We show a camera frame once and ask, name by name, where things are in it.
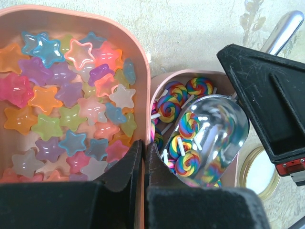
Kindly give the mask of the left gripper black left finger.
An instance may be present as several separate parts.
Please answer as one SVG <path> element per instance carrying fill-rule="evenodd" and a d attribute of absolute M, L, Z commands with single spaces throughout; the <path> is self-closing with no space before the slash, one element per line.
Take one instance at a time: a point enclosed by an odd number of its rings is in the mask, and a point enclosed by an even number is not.
<path fill-rule="evenodd" d="M 142 142 L 94 181 L 2 184 L 3 229 L 141 228 Z"/>

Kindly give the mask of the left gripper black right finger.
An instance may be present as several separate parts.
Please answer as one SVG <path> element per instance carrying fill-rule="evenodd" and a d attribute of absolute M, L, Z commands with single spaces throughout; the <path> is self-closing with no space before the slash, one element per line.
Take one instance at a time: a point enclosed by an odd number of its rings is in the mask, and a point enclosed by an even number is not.
<path fill-rule="evenodd" d="M 145 161 L 146 229 L 268 229 L 260 198 L 238 187 L 196 188 L 184 184 L 159 158 L 155 143 Z"/>

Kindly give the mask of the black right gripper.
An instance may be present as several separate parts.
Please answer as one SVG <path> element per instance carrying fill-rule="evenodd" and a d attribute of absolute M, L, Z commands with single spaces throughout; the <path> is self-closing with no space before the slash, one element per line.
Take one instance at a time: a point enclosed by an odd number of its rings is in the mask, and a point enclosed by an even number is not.
<path fill-rule="evenodd" d="M 282 177 L 305 185 L 305 65 L 231 44 L 217 58 Z"/>

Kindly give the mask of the silver metal scoop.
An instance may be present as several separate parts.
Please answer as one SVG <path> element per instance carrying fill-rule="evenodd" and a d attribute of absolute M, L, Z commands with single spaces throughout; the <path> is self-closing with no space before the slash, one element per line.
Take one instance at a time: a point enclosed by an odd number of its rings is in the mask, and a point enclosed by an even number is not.
<path fill-rule="evenodd" d="M 163 105 L 175 128 L 163 162 L 192 187 L 213 186 L 245 143 L 251 126 L 278 175 L 305 183 L 305 65 L 278 56 L 304 14 L 285 14 L 261 50 L 230 44 L 217 53 L 234 93 L 214 94 L 205 78 L 189 85 L 197 96 L 180 113 Z"/>

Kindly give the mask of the round cream jar lid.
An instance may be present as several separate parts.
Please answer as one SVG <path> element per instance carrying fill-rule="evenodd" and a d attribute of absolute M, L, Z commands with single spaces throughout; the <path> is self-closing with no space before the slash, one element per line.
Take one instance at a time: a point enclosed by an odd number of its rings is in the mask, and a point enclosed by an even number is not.
<path fill-rule="evenodd" d="M 238 178 L 240 187 L 252 190 L 262 200 L 277 188 L 280 176 L 263 146 L 255 148 L 245 159 Z"/>

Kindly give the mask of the pink tray of lollipops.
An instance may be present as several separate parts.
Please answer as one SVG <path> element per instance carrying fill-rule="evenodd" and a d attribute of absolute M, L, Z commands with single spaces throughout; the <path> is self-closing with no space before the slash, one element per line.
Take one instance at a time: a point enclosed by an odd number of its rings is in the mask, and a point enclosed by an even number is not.
<path fill-rule="evenodd" d="M 248 133 L 233 87 L 221 72 L 180 70 L 152 79 L 151 107 L 164 164 L 191 187 L 235 187 L 238 152 Z"/>

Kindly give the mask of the orange tray of gummy stars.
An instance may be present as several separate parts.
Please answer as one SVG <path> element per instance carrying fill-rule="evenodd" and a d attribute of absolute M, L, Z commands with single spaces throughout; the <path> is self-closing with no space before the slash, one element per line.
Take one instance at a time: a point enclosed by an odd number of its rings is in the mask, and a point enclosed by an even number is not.
<path fill-rule="evenodd" d="M 38 5 L 2 9 L 0 185 L 94 181 L 137 140 L 143 156 L 149 94 L 145 53 L 120 24 Z"/>

